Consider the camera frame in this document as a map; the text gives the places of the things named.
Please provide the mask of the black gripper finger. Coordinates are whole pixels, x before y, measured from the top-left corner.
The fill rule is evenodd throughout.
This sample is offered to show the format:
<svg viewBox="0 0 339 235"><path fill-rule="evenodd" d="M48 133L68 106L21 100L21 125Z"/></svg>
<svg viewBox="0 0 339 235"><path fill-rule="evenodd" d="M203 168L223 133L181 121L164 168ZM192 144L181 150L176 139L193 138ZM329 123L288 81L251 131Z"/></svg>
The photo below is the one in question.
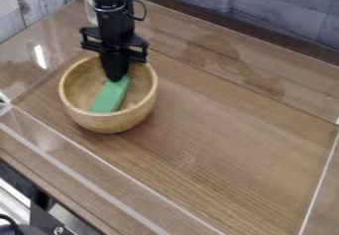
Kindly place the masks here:
<svg viewBox="0 0 339 235"><path fill-rule="evenodd" d="M113 53L110 56L112 56L110 80L120 81L121 78L128 73L128 64L129 64L128 51L121 50Z"/></svg>
<svg viewBox="0 0 339 235"><path fill-rule="evenodd" d="M106 52L98 53L101 67L105 73L105 76L109 80L114 80L114 70L113 70L113 57Z"/></svg>

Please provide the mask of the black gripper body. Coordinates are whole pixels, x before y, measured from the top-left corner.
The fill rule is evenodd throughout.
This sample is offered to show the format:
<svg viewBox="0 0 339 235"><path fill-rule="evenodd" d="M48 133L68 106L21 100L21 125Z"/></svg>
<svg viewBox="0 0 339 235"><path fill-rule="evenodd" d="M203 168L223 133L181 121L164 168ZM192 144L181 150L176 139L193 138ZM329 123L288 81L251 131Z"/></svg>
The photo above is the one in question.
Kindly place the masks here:
<svg viewBox="0 0 339 235"><path fill-rule="evenodd" d="M133 14L132 4L102 7L92 5L90 10L94 13L96 26L80 29L82 48L102 56L121 56L124 59L145 62L148 42L136 35L134 22L145 20L146 9L142 9L141 16Z"/></svg>

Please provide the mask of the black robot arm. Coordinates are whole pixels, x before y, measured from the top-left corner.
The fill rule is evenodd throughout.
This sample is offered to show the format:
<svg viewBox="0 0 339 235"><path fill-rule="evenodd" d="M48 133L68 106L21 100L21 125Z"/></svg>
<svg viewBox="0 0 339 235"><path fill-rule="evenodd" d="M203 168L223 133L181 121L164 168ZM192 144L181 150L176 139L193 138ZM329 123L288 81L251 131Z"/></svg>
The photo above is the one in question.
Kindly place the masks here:
<svg viewBox="0 0 339 235"><path fill-rule="evenodd" d="M134 33L134 22L142 21L133 15L133 3L138 0L93 0L92 10L97 26L82 27L81 46L85 50L97 52L105 77L120 81L128 74L132 60L146 62L148 42Z"/></svg>

